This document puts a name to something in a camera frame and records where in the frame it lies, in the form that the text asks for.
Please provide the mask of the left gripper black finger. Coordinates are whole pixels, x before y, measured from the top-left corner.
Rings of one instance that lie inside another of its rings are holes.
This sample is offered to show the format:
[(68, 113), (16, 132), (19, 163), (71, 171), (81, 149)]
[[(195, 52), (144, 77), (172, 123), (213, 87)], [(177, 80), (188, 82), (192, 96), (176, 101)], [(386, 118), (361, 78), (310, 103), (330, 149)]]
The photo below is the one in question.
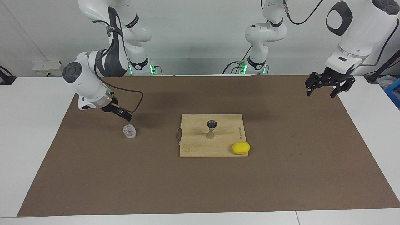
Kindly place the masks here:
[(334, 90), (331, 92), (330, 97), (333, 99), (341, 92), (347, 92), (350, 90), (352, 85), (355, 83), (355, 78), (350, 75), (343, 81), (333, 80)]
[(307, 88), (306, 95), (310, 97), (315, 89), (325, 86), (326, 82), (327, 76), (325, 73), (319, 74), (317, 72), (312, 72), (305, 81), (305, 86)]

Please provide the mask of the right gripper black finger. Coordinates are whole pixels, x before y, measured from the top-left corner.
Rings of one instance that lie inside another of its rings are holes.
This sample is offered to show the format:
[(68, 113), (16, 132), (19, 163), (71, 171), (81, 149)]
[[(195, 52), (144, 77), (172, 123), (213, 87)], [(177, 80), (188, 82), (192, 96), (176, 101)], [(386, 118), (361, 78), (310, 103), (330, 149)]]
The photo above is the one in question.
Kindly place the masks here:
[(118, 107), (118, 108), (114, 109), (113, 113), (117, 114), (119, 117), (122, 117), (123, 119), (125, 119), (128, 122), (130, 122), (132, 119), (131, 113), (122, 107)]

